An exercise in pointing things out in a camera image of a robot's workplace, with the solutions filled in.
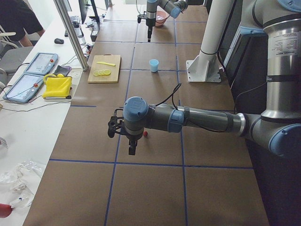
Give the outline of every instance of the pink bowl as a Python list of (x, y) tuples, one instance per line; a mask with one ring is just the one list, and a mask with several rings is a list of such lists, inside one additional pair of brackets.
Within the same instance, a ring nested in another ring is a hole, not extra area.
[(162, 26), (168, 18), (168, 14), (165, 11), (157, 11), (156, 27)]

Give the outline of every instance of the keyboard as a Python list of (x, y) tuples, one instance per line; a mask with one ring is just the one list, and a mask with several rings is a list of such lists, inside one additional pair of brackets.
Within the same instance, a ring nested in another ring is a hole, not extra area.
[[(69, 18), (70, 18), (71, 24), (72, 24), (73, 21), (76, 21), (76, 22), (80, 23), (80, 16), (70, 16)], [(68, 32), (67, 31), (65, 31), (64, 36), (68, 37)]]

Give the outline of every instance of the wooden cutting board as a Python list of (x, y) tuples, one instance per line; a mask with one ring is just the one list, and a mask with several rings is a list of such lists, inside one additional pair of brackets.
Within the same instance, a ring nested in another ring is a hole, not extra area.
[[(98, 64), (97, 62), (99, 61), (116, 64), (116, 66)], [(88, 83), (117, 83), (119, 78), (120, 61), (120, 55), (95, 55), (88, 77)], [(94, 76), (94, 71), (105, 69), (109, 69), (111, 74)]]

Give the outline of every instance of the white table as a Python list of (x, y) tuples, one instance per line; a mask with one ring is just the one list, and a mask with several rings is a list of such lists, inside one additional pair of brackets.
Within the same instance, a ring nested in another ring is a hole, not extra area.
[[(92, 44), (89, 36), (90, 31), (83, 29), (83, 32), (85, 33), (86, 42)], [(65, 28), (60, 18), (53, 21), (24, 63), (30, 62), (38, 52), (57, 53), (59, 59), (56, 65), (68, 62), (75, 55), (75, 52), (69, 38), (64, 37), (64, 33)], [(55, 38), (64, 39), (64, 44), (55, 44)], [(71, 74), (69, 75), (73, 77), (71, 95), (74, 95), (82, 74), (82, 69), (78, 60), (74, 60), (69, 65), (72, 67)], [(20, 67), (9, 82), (9, 85), (12, 85), (22, 75), (25, 68), (26, 65)], [(40, 96), (45, 89), (46, 87), (43, 86), (37, 96)], [(24, 105), (10, 103), (9, 101), (0, 101), (3, 108), (16, 111), (29, 110), (56, 102), (58, 101), (44, 100), (42, 97)], [(0, 174), (11, 172), (17, 164), (30, 159), (45, 165), (47, 164), (70, 107), (70, 100), (60, 100), (59, 102), (61, 103), (48, 105), (30, 112), (0, 110), (0, 137), (4, 138), (8, 144), (8, 150), (0, 146)], [(11, 195), (0, 193), (0, 203), (8, 204), (12, 201), (11, 199)], [(0, 218), (0, 226), (21, 226), (29, 208), (15, 208), (7, 218)]]

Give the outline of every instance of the person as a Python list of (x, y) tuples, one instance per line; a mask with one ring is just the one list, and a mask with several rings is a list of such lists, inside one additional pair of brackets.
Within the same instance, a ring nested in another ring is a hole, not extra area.
[(19, 41), (22, 46), (32, 46), (25, 35), (37, 33), (42, 36), (45, 32), (34, 12), (23, 0), (0, 0), (0, 25), (5, 32), (16, 32), (10, 36), (12, 41)]

